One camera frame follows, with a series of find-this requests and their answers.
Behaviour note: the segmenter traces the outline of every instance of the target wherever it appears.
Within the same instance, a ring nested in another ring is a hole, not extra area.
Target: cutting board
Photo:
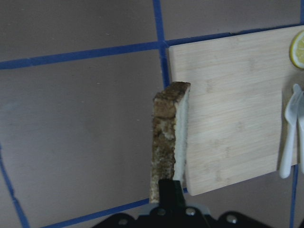
[[[186,182],[201,194],[278,170],[283,118],[304,71],[289,47],[304,26],[169,48],[172,81],[191,83]],[[297,163],[297,141],[293,164]]]

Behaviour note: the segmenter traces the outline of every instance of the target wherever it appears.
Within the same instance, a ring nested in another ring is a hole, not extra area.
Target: white plastic utensil
[[[300,141],[300,168],[304,173],[304,96],[300,96],[298,108],[299,141]]]
[[[280,165],[280,177],[287,178],[290,175],[290,169],[293,159],[296,121],[298,117],[298,107],[300,95],[303,94],[298,84],[293,86],[294,94],[291,96],[285,110],[285,119],[287,120],[287,138],[283,150],[283,156]]]

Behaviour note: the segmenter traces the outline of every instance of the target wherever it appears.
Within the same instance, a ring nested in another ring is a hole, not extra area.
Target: screw
[[[119,224],[119,225],[122,225],[122,226],[127,225],[127,223],[128,223],[128,220],[126,220],[126,219],[124,219],[124,218],[122,218],[121,220],[118,221],[118,224]]]
[[[236,224],[238,222],[237,217],[234,215],[227,215],[226,217],[227,222]]]
[[[186,209],[186,214],[189,216],[195,215],[195,209],[194,208],[187,208]]]
[[[166,214],[166,210],[163,209],[163,208],[158,208],[157,214],[158,214],[159,216],[164,216],[164,215]]]

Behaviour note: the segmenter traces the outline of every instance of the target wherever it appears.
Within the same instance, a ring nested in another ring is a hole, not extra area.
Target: bread slice
[[[158,180],[183,182],[189,91],[190,83],[172,82],[154,98],[150,203],[159,202]]]

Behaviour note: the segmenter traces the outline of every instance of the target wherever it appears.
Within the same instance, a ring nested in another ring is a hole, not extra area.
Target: lemon
[[[290,60],[301,69],[304,69],[304,31],[299,32],[293,39],[289,50]]]

